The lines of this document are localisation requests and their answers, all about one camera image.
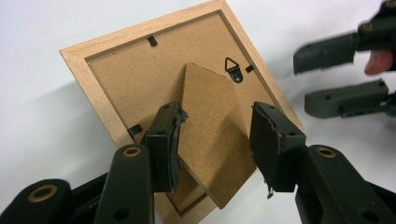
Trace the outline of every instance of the wooden picture frame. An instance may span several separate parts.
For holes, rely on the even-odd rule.
[[[212,29],[206,30],[210,24],[213,24],[213,27],[211,27]],[[141,83],[139,82],[140,78],[135,77],[133,80],[129,78],[127,81],[119,80],[119,82],[113,82],[115,78],[106,77],[106,74],[111,73],[111,76],[113,76],[114,74],[112,72],[116,69],[119,70],[116,74],[118,76],[117,78],[124,78],[127,75],[123,74],[131,73],[131,71],[137,69],[136,67],[138,67],[139,72],[143,71],[144,74],[150,74],[151,72],[155,72],[156,74],[162,72],[165,74],[172,73],[172,71],[175,70],[175,67],[172,67],[173,64],[177,64],[178,62],[175,66],[180,67],[180,60],[188,58],[184,55],[172,54],[174,53],[173,50],[179,50],[179,53],[181,52],[181,54],[183,54],[183,52],[185,52],[183,48],[187,48],[186,46],[188,45],[184,45],[184,47],[174,46],[173,48],[167,45],[175,45],[178,42],[182,42],[185,39],[184,35],[186,35],[186,32],[194,30],[194,26],[201,29],[197,33],[201,33],[201,31],[206,33],[197,39],[188,38],[188,36],[186,36],[186,39],[189,41],[201,41],[202,38],[206,37],[213,37],[214,41],[218,41],[216,40],[216,38],[219,39],[219,34],[216,35],[218,28],[223,29],[223,34],[229,36],[229,48],[218,47],[210,53],[210,56],[219,56],[218,58],[221,59],[221,63],[211,60],[208,54],[205,56],[200,55],[203,54],[203,52],[197,49],[189,56],[189,60],[199,61],[198,63],[207,65],[210,70],[215,70],[215,72],[227,76],[226,72],[223,71],[224,55],[229,56],[229,54],[237,52],[233,57],[238,59],[238,62],[241,62],[241,70],[247,77],[247,81],[244,80],[242,84],[235,84],[235,89],[240,95],[239,104],[244,108],[243,114],[247,130],[249,129],[249,119],[251,116],[250,105],[253,105],[253,101],[256,100],[275,105],[285,113],[296,126],[302,129],[302,123],[298,120],[290,103],[276,84],[276,81],[262,61],[260,54],[253,47],[253,44],[248,39],[247,34],[237,21],[227,3],[224,0],[213,0],[61,50],[64,60],[74,74],[80,87],[87,95],[90,103],[100,120],[104,123],[117,147],[129,145],[134,142],[127,132],[132,124],[143,123],[143,126],[147,126],[153,114],[158,110],[158,105],[169,103],[170,99],[175,98],[174,96],[166,96],[167,98],[164,97],[166,99],[163,99],[161,96],[157,96],[154,97],[155,99],[153,98],[153,100],[150,100],[150,102],[153,103],[151,104],[153,106],[151,106],[145,103],[148,100],[145,98],[147,97],[147,93],[141,92],[141,90],[149,91],[162,88],[164,92],[174,91],[176,84],[172,82],[172,78],[170,78],[171,80],[169,81],[171,84],[167,85],[167,81],[165,81],[164,86],[158,86],[163,84],[161,82],[143,81],[143,83]],[[172,36],[169,38],[169,35],[175,35],[177,41],[172,42],[171,39],[175,38]],[[159,49],[155,54],[150,54],[149,57],[169,58],[169,55],[171,55],[170,57],[172,58],[175,55],[175,59],[171,60],[172,62],[166,65],[158,64],[158,61],[154,61],[154,59],[148,60],[148,55],[131,53],[131,50],[140,50],[139,52],[142,53],[149,51],[147,50],[149,48],[153,48],[148,42],[148,38],[151,36],[158,40],[159,47],[163,48],[163,50]],[[124,57],[125,59],[127,57],[132,57],[135,64],[125,67],[127,65],[125,61],[123,61]],[[244,70],[247,65],[253,66],[254,71],[249,73],[245,72]],[[133,73],[133,76],[143,76],[143,74]],[[180,67],[175,71],[175,82],[177,81],[178,83],[176,79],[178,79],[181,74],[183,74],[183,68]],[[124,105],[124,102],[126,102],[126,100],[124,100],[126,98],[122,98],[124,95],[127,96],[128,100],[131,100],[131,103],[125,103],[126,105]],[[143,114],[128,109],[135,105],[140,109],[143,108],[142,106],[147,106],[147,108],[142,112]],[[193,195],[193,197],[191,196],[191,201],[183,205],[182,210],[175,205],[180,198],[172,199],[172,197],[165,193],[155,195],[155,207],[164,223],[197,223],[216,207],[212,200],[202,192],[199,186],[193,183],[193,179],[188,174],[185,174],[185,177],[182,176],[181,178],[189,178],[191,182],[186,184],[183,187],[184,189],[180,190],[182,191],[180,194],[185,191],[186,197]]]

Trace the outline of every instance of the white background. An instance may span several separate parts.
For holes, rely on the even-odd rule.
[[[0,211],[36,181],[56,177],[75,188],[105,173],[111,163],[115,146],[59,49],[202,2],[0,2]],[[385,114],[315,119],[304,112],[308,92],[374,80],[363,74],[369,54],[357,54],[354,64],[299,77],[292,73],[297,48],[356,30],[377,12],[380,1],[229,0],[228,4],[293,105],[307,144],[341,150],[365,179],[396,191],[396,119]],[[395,91],[395,73],[380,77]],[[266,194],[257,173],[226,208],[216,209],[203,223],[301,222],[294,194],[276,193],[271,200]]]

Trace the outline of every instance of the white table surface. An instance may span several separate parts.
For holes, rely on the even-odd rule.
[[[0,211],[25,187],[46,178],[72,188],[105,173],[116,149],[69,71],[59,49],[202,3],[190,1],[0,2]],[[304,125],[307,145],[341,150],[361,175],[396,191],[396,119],[373,114],[315,119],[304,112],[311,91],[383,78],[390,91],[396,74],[363,74],[367,52],[354,64],[295,77],[292,56],[309,41],[356,30],[377,12],[372,0],[229,0],[237,19],[272,71]],[[266,199],[255,174],[226,208],[202,223],[301,223],[292,193]]]

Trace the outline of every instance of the brass screw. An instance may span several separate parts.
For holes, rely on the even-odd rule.
[[[334,151],[332,151],[331,149],[326,148],[326,147],[318,147],[317,153],[319,155],[327,157],[327,158],[334,158],[336,156]]]
[[[27,197],[28,201],[31,203],[40,203],[43,201],[46,201],[48,198],[52,197],[55,195],[56,191],[58,190],[58,187],[55,185],[45,185],[41,186],[35,190],[33,190],[29,196]]]
[[[363,29],[365,31],[372,31],[373,30],[373,24],[370,22],[364,23],[363,24]]]
[[[386,6],[387,8],[394,8],[394,7],[396,7],[396,1],[388,1],[388,2],[385,4],[385,6]]]
[[[134,157],[140,154],[142,149],[140,147],[128,147],[125,150],[123,150],[122,154],[124,157]]]

